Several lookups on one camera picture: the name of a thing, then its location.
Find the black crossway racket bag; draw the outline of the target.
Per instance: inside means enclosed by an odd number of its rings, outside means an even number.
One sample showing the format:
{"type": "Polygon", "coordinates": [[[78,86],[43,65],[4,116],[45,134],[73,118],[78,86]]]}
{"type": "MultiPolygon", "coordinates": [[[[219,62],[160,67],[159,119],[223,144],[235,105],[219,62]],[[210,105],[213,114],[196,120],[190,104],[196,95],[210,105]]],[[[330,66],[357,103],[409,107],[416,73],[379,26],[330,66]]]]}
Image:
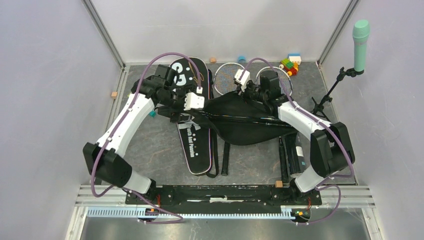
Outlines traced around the black crossway racket bag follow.
{"type": "Polygon", "coordinates": [[[261,103],[243,99],[235,92],[229,92],[220,97],[208,100],[202,110],[183,111],[168,106],[160,106],[158,108],[158,114],[170,118],[171,122],[177,122],[173,119],[174,115],[188,114],[192,116],[191,120],[197,125],[215,131],[225,142],[237,146],[258,144],[279,136],[286,136],[297,132],[293,126],[279,127],[226,120],[211,120],[200,114],[199,111],[229,116],[274,117],[265,111],[261,103]]]}

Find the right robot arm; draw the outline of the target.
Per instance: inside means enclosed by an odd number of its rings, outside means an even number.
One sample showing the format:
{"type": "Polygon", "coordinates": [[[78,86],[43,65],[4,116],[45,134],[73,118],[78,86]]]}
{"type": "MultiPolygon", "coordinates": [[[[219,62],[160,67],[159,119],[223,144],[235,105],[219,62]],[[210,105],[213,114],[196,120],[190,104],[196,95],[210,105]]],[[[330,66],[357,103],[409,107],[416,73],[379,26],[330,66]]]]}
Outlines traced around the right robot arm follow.
{"type": "Polygon", "coordinates": [[[310,166],[294,179],[295,187],[288,191],[293,203],[302,204],[309,198],[309,191],[321,190],[329,178],[340,177],[339,171],[345,168],[354,174],[355,156],[345,124],[323,120],[301,107],[274,67],[259,75],[259,85],[247,80],[247,74],[245,71],[242,77],[243,94],[264,103],[272,116],[294,127],[310,142],[310,166]]]}

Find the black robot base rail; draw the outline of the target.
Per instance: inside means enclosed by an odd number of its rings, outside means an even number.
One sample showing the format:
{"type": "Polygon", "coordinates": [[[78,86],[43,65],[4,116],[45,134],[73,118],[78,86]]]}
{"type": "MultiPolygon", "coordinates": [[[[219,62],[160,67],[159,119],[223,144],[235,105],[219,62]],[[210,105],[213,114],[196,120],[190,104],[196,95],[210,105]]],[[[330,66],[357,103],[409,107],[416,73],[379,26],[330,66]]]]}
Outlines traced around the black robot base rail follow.
{"type": "Polygon", "coordinates": [[[316,190],[300,193],[275,185],[158,185],[144,195],[175,214],[277,214],[282,206],[320,206],[316,190]]]}

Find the black shuttlecock tube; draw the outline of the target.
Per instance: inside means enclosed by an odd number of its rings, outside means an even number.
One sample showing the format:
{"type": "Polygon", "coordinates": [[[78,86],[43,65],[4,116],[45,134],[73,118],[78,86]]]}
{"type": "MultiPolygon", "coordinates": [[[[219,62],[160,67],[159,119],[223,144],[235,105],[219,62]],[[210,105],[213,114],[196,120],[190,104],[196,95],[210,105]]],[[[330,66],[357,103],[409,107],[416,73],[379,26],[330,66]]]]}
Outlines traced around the black shuttlecock tube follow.
{"type": "Polygon", "coordinates": [[[289,175],[296,178],[306,169],[306,162],[300,137],[297,133],[285,136],[285,146],[288,160],[289,175]]]}

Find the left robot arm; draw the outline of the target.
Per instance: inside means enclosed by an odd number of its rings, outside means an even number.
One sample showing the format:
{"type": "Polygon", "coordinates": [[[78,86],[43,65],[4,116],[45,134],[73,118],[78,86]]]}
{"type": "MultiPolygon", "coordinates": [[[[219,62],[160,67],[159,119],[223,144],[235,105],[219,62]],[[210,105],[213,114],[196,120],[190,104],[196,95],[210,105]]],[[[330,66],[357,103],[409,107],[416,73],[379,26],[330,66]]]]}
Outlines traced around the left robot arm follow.
{"type": "Polygon", "coordinates": [[[178,103],[172,90],[178,76],[177,70],[160,64],[154,74],[142,75],[134,83],[112,125],[95,143],[87,142],[82,149],[92,181],[100,179],[111,186],[137,192],[145,204],[156,200],[154,180],[137,173],[124,156],[137,129],[157,104],[170,107],[178,103]]]}

